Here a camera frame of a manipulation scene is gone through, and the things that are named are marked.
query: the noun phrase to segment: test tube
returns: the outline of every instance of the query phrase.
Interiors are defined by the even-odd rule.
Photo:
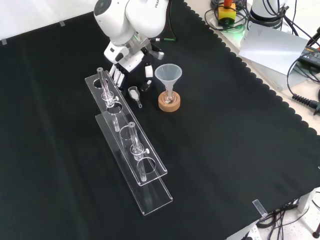
[[[104,75],[104,69],[102,67],[99,67],[96,71],[99,75],[99,79],[103,89],[102,99],[105,101],[107,108],[112,108],[115,105],[114,93],[112,91],[109,91],[108,83]]]
[[[131,121],[129,122],[128,127],[132,140],[132,154],[134,156],[134,159],[138,161],[137,168],[140,173],[141,181],[145,182],[147,180],[147,175],[144,162],[141,160],[144,156],[144,147],[139,141],[136,124]]]
[[[134,151],[139,151],[141,149],[140,141],[138,138],[137,130],[136,130],[136,124],[134,122],[129,122],[128,124],[130,137],[132,140],[132,146]]]
[[[112,116],[114,130],[118,133],[118,132],[120,132],[120,127],[119,127],[117,116],[115,114],[111,114],[111,116]]]

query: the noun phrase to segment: white paper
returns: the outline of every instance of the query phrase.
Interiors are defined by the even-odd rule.
[[[253,23],[239,55],[287,75],[307,42],[304,38]]]

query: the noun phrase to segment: electronic device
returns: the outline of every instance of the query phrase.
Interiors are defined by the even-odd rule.
[[[320,70],[320,52],[311,46],[305,46],[298,62]]]

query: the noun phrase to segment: power strip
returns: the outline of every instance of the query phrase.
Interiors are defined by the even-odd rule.
[[[252,240],[262,240],[257,225],[254,225],[253,228],[250,230],[248,237],[246,239]]]

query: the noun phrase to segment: funnel stem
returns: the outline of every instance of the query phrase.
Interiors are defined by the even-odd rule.
[[[169,99],[172,99],[172,91],[174,89],[174,86],[166,86],[165,87],[165,94]]]

